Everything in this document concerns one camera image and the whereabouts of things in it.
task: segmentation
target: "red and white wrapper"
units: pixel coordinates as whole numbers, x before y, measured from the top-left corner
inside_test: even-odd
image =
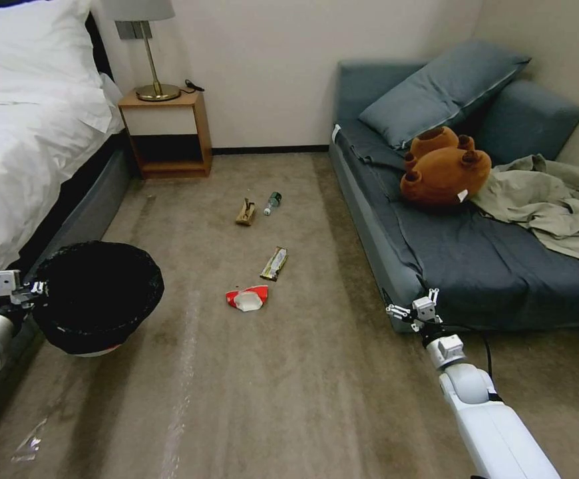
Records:
[[[241,311],[256,311],[261,309],[265,301],[268,300],[268,287],[252,286],[243,291],[230,291],[225,294],[228,304]]]

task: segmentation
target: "water bottle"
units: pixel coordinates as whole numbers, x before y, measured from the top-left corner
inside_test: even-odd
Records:
[[[282,198],[283,197],[281,196],[281,194],[279,192],[272,193],[272,195],[270,196],[270,198],[268,200],[267,206],[263,210],[263,213],[265,214],[265,216],[269,216],[272,214],[272,208],[278,207],[281,204]]]

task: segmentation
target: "floor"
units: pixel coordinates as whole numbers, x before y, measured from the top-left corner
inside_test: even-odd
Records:
[[[278,211],[234,224],[243,197],[260,207],[273,190]],[[137,182],[106,239],[149,251],[165,296],[108,356],[39,346],[0,400],[0,479],[474,472],[424,350],[389,326],[326,155],[218,157],[208,179]],[[289,259],[268,303],[228,307],[226,291],[265,282],[277,245]],[[579,331],[491,343],[499,392],[579,478]],[[31,431],[37,452],[19,447]]]

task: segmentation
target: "white pillow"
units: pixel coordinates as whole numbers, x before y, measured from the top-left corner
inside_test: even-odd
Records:
[[[0,8],[0,75],[100,87],[89,7],[90,0],[38,0]]]

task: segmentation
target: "brass lamp base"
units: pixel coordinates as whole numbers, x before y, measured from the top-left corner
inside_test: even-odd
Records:
[[[162,84],[161,93],[157,94],[154,85],[140,86],[136,89],[136,97],[143,101],[167,101],[174,100],[181,96],[181,89],[178,86]]]

